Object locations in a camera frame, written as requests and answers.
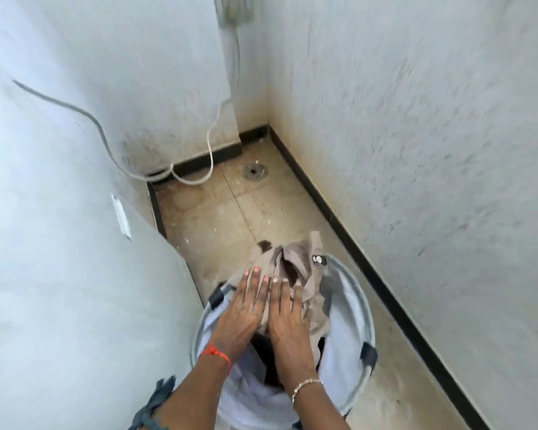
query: textured wall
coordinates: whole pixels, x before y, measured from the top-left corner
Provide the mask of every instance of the textured wall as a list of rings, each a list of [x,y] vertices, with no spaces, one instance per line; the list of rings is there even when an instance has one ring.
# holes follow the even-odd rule
[[[147,173],[207,151],[206,131],[230,96],[213,0],[19,2],[96,115],[116,127],[124,163]],[[226,106],[212,146],[238,140]]]
[[[538,429],[538,0],[264,0],[270,123],[497,429]]]
[[[159,378],[189,371],[201,302],[127,204],[132,241],[120,232],[110,193],[135,190],[92,124],[13,77],[90,104],[0,0],[0,428],[127,428]]]
[[[235,33],[230,28],[219,29],[239,132],[266,125],[268,122],[267,69],[263,40],[265,27],[260,14],[261,0],[251,1],[253,19],[237,28],[241,53],[239,88]]]

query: laundry hamper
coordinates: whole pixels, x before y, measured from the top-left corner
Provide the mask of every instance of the laundry hamper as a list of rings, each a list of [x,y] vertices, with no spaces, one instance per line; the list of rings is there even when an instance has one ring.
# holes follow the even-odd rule
[[[326,256],[327,272],[320,291],[330,333],[319,364],[319,377],[337,409],[346,416],[365,388],[377,360],[375,328],[369,304],[354,275],[337,259]],[[209,297],[195,335],[191,362],[195,366],[207,346],[217,320],[227,307],[241,273]],[[299,428],[299,417],[287,394],[263,383],[265,366],[248,345],[235,362],[223,385],[219,416],[239,430],[287,430]]]

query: floor drain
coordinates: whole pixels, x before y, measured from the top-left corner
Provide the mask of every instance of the floor drain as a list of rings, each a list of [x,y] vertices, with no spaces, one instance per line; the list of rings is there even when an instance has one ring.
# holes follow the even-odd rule
[[[259,163],[247,163],[243,166],[243,176],[251,181],[260,181],[267,176],[267,168]]]

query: human hand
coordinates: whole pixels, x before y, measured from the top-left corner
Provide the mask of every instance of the human hand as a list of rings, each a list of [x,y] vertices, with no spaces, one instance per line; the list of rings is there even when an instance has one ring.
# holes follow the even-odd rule
[[[269,334],[275,353],[279,380],[289,396],[304,380],[318,378],[308,339],[310,310],[302,318],[303,289],[297,284],[291,308],[291,292],[287,279],[273,278],[269,297]]]
[[[249,269],[245,270],[233,300],[219,318],[211,335],[211,340],[209,340],[209,343],[224,353],[232,364],[243,354],[248,342],[259,327],[267,301],[269,278],[265,276],[261,290],[259,290],[261,270],[259,267],[255,267],[251,273],[251,284],[247,289],[249,274]]]

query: tile floor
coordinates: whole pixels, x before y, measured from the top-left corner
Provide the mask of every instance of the tile floor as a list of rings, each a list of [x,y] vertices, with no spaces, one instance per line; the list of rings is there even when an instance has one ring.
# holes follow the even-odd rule
[[[243,165],[256,160],[267,166],[268,175],[259,182],[245,180]],[[219,281],[244,266],[257,241],[277,245],[321,232],[325,249],[362,283],[375,320],[379,362],[347,418],[353,430],[467,429],[268,139],[246,145],[242,156],[216,166],[201,186],[170,182],[157,193],[167,239],[187,260],[203,301]]]

